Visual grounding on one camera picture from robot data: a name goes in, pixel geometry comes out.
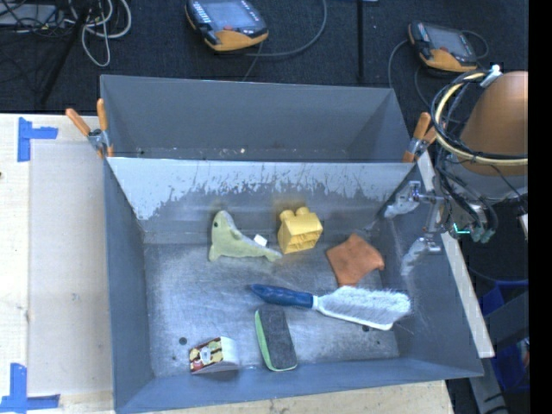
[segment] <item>orange sponge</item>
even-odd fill
[[[381,253],[356,233],[326,250],[326,256],[339,286],[356,286],[372,270],[383,270],[385,266]]]

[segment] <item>bin floor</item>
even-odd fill
[[[279,285],[317,295],[332,292],[337,283],[325,256],[331,246],[319,241],[310,250],[286,254],[275,262],[225,256],[211,262],[206,245],[146,245],[155,375],[188,373],[189,349],[217,336],[236,341],[242,367],[264,367],[254,326],[254,312],[264,302],[248,286]],[[381,288],[379,271],[368,274],[359,286]],[[398,356],[392,330],[368,329],[297,307],[286,307],[285,313],[299,365]]]

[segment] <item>scrub brush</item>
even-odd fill
[[[253,292],[269,304],[294,305],[319,311],[325,316],[388,330],[411,311],[410,298],[390,290],[367,290],[342,286],[330,294],[315,296],[288,288],[252,284]]]

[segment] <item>gray scrubbing pad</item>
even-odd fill
[[[297,366],[284,309],[276,305],[262,305],[255,312],[255,329],[260,352],[272,371],[288,371]]]

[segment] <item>yellow plastic block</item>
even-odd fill
[[[313,248],[323,231],[318,216],[308,207],[299,207],[295,213],[284,210],[279,219],[278,242],[284,254]]]

